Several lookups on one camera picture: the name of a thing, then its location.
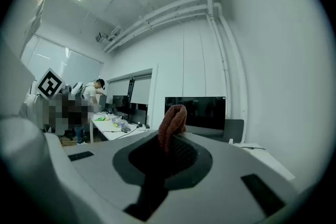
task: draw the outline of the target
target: brown cloth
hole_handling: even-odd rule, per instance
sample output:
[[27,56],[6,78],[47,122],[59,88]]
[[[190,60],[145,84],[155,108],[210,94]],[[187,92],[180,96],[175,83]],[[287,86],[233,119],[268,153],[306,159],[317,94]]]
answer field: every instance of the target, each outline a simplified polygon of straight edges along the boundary
[[173,105],[169,108],[159,127],[159,144],[161,150],[169,155],[170,141],[173,134],[185,132],[187,109],[184,105]]

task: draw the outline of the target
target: white wall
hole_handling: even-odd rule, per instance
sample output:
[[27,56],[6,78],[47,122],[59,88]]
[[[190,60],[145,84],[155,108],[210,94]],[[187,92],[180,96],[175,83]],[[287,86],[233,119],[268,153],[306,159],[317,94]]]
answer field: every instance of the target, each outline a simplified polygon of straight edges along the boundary
[[135,38],[112,52],[113,60],[104,65],[101,77],[111,79],[153,68],[155,90],[150,92],[149,116],[152,104],[151,127],[158,128],[165,97],[223,96],[220,53],[211,31],[205,17],[198,17]]
[[248,87],[247,141],[315,183],[335,142],[335,40],[318,0],[221,0]]
[[45,0],[42,24],[37,35],[105,62],[110,56],[96,42],[98,32],[109,34],[112,27],[70,0]]

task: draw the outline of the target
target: man in white shirt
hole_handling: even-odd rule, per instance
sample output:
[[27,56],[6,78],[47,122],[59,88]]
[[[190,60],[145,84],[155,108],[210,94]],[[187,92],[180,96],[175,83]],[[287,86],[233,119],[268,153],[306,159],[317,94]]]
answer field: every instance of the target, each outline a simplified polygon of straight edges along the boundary
[[[83,92],[82,97],[84,100],[87,100],[88,102],[92,102],[94,104],[98,104],[96,94],[105,95],[104,93],[97,91],[97,89],[105,88],[105,81],[103,79],[97,79],[96,81],[89,82],[85,85],[85,89]],[[86,144],[84,141],[84,125],[75,127],[75,133],[77,138],[77,145],[83,145]]]

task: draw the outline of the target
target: black mesh surface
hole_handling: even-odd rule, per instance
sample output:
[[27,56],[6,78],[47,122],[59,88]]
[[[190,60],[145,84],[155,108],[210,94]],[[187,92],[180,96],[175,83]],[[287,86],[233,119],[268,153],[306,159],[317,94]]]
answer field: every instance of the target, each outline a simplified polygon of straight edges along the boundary
[[192,166],[197,151],[175,136],[171,138],[170,156],[160,149],[158,136],[142,144],[129,155],[129,161],[147,176],[169,178]]

